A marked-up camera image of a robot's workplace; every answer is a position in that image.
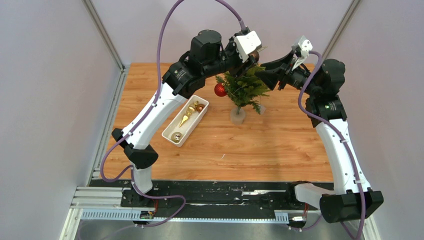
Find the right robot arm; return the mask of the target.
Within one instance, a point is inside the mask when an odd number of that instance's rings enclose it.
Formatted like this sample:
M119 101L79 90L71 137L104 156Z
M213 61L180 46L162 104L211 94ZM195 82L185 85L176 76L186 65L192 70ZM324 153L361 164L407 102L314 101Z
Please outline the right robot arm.
M296 181L285 195L292 209L308 204L319 209L328 223L364 221L384 202L383 194L372 189L362 172L350 140L347 114L338 95L345 83L345 64L336 59L319 60L313 70L295 67L295 54L263 64L256 73L273 90L292 86L307 94L298 106L311 120L330 163L333 189L308 181Z

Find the red glitter ball ornament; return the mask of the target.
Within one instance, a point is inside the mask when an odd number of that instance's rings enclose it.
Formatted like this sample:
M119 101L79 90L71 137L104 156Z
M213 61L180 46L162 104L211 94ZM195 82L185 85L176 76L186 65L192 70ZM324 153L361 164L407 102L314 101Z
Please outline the red glitter ball ornament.
M225 86L222 83L217 83L214 87L214 93L218 97L225 97L227 95L227 91Z

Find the small green christmas tree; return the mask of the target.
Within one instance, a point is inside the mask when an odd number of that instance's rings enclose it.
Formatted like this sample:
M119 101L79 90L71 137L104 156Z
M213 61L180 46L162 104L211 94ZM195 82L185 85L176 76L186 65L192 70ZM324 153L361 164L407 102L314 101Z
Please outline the small green christmas tree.
M246 112L244 107L251 106L257 113L259 105L261 105L261 97L267 97L269 88L255 76L255 72L263 71L265 68L256 64L240 77L232 77L229 72L222 75L216 75L216 83L224 85L227 97L235 105L230 111L229 118L234 125L241 125L245 118Z

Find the silver star ornament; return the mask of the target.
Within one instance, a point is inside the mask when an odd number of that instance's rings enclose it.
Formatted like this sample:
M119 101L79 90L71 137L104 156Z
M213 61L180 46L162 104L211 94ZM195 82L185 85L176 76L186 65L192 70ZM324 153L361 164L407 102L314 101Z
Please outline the silver star ornament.
M268 47L267 47L267 46L263 46L263 47L259 48L259 49L257 50L257 52L258 52L258 53L260 53L260 52L262 52L263 50L265 50L266 48L268 48Z

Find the clear battery box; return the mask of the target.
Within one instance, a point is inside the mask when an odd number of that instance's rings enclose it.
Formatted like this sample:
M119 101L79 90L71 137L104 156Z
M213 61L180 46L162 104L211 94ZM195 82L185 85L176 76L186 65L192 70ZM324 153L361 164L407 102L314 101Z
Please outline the clear battery box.
M266 108L263 105L260 104L259 108L258 108L258 114L263 115L265 113L265 111L266 111Z

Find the dark brown ball ornament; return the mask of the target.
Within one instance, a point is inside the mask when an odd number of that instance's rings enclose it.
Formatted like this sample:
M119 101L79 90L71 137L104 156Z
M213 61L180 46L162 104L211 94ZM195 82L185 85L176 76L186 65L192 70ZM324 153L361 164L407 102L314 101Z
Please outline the dark brown ball ornament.
M258 62L259 59L260 59L260 55L259 55L259 52L257 50L251 52L249 55L252 56L255 59L256 62Z

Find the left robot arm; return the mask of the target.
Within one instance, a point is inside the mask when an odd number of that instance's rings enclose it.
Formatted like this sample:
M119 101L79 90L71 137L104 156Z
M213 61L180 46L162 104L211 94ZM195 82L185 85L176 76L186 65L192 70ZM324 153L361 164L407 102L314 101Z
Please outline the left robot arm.
M202 30L193 37L190 49L171 64L159 80L158 89L137 117L112 137L123 148L131 164L133 199L141 207L153 201L152 165L159 155L150 141L163 122L197 90L206 79L229 72L240 77L257 61L262 42L254 30L242 30L229 39L226 47L215 30Z

